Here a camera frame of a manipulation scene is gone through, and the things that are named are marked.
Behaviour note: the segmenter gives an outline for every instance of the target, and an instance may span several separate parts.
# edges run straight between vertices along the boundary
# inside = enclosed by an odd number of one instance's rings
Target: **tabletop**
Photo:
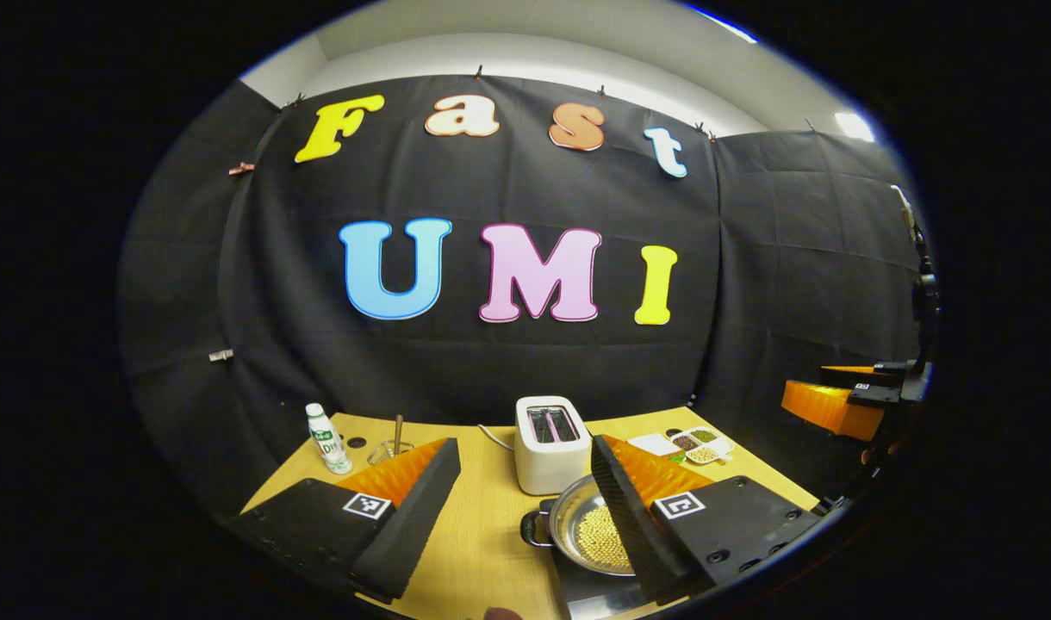
[[[370,467],[366,459],[373,449],[380,441],[394,436],[394,420],[335,413],[332,421],[337,432],[344,435],[344,442],[353,436],[363,436],[368,440],[363,448],[346,448],[353,461],[353,471],[347,475],[332,474],[326,469],[315,442],[308,438],[261,485],[242,512],[272,498],[301,479],[339,482],[353,472]],[[584,425],[594,435],[604,433],[619,439],[665,432],[671,428],[685,431],[693,427],[707,427],[720,436],[727,436],[688,408],[594,420]],[[514,446],[513,427],[487,429],[491,435]],[[444,436],[457,438],[460,475],[438,515],[407,592],[390,605],[363,595],[356,596],[369,603],[419,619],[479,620],[488,607],[512,608],[527,620],[564,618],[566,613],[558,595],[560,585],[556,570],[553,569],[552,552],[527,545],[518,534],[522,515],[537,510],[541,499],[555,498],[556,495],[523,494],[514,471],[514,453],[492,441],[478,427],[417,422],[404,425],[403,440],[415,447]],[[697,464],[687,459],[683,467],[715,481],[734,475],[746,475],[799,507],[810,510],[817,505],[818,499],[812,494],[762,462],[738,442],[734,441],[734,445],[735,449],[730,454],[734,459],[730,461]],[[658,608],[659,605],[648,603],[613,616],[612,619],[631,620]]]

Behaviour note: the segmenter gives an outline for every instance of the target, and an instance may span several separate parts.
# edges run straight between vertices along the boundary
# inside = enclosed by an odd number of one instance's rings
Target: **ceiling light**
[[[843,132],[851,138],[859,138],[861,141],[873,142],[873,133],[869,130],[867,122],[861,119],[859,115],[838,111],[836,112],[836,122],[839,122],[840,126],[843,128]]]
[[[739,36],[739,38],[743,39],[744,41],[747,41],[748,43],[757,42],[754,38],[751,38],[750,35],[748,35],[748,33],[741,30],[741,28],[738,28],[729,23],[725,23],[719,20],[717,17],[706,15],[706,13],[701,12],[699,8],[692,7],[691,4],[686,4],[686,7],[689,8],[692,12],[698,13],[698,15],[702,17],[706,17],[706,19],[710,19],[714,20],[715,22],[718,22],[723,27],[725,27],[725,30],[733,33],[736,36]]]

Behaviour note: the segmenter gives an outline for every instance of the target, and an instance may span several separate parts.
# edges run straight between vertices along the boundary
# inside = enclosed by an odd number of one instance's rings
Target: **cooking pot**
[[[568,556],[569,560],[583,569],[593,570],[595,573],[616,577],[633,577],[632,565],[625,565],[621,569],[601,564],[601,562],[585,556],[576,542],[576,530],[578,524],[583,521],[583,517],[596,508],[604,505],[605,499],[601,498],[594,476],[585,475],[564,489],[563,494],[560,494],[549,512],[536,510],[522,517],[522,541],[534,546],[557,546],[561,553]],[[537,541],[537,517],[547,518],[549,539],[554,542]]]

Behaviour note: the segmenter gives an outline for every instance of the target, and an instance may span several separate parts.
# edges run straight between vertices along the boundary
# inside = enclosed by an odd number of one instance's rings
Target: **white wall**
[[[591,90],[604,85],[613,98],[691,125],[705,122],[718,136],[766,130],[731,103],[679,76],[627,56],[542,36],[471,33],[380,45],[330,60],[296,90],[310,98],[382,79],[475,74],[479,65],[483,75],[540,79]]]
[[[262,60],[240,79],[273,105],[283,107],[325,64],[326,55],[317,37],[308,35]]]

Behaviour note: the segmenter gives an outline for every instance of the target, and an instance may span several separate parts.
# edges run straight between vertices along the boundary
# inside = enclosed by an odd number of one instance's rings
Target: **white toaster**
[[[568,398],[518,398],[514,467],[518,487],[530,495],[560,494],[588,475],[591,433]]]

